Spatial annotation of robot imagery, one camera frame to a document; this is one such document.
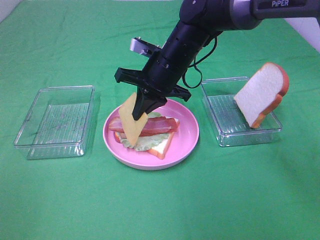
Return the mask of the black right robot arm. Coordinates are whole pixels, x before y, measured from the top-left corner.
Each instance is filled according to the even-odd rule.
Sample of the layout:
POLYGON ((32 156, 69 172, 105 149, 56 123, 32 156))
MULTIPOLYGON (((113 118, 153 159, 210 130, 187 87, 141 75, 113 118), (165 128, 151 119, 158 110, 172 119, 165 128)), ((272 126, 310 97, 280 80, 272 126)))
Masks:
POLYGON ((130 49, 148 57, 144 68, 118 68, 115 79, 137 87, 132 116, 138 120, 165 105, 168 97, 185 101, 191 97, 190 88, 178 81, 197 64, 199 51, 222 32, 251 30, 264 19, 319 16, 317 0, 185 0, 179 21, 162 47, 132 39, 130 49))

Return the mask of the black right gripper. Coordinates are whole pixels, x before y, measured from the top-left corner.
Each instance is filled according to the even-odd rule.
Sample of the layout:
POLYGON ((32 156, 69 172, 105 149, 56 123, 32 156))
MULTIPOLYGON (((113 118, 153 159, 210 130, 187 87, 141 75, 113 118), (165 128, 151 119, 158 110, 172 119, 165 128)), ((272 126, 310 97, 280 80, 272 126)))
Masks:
POLYGON ((186 72, 191 59, 184 55, 172 55, 166 58, 161 51, 155 51, 142 70, 119 67, 114 75, 118 83, 124 82, 147 90, 151 95, 161 96, 151 99, 143 90, 138 90, 132 111, 135 121, 143 113, 149 114, 167 103, 165 97, 181 98, 188 101, 191 97, 189 90, 177 85, 186 72))

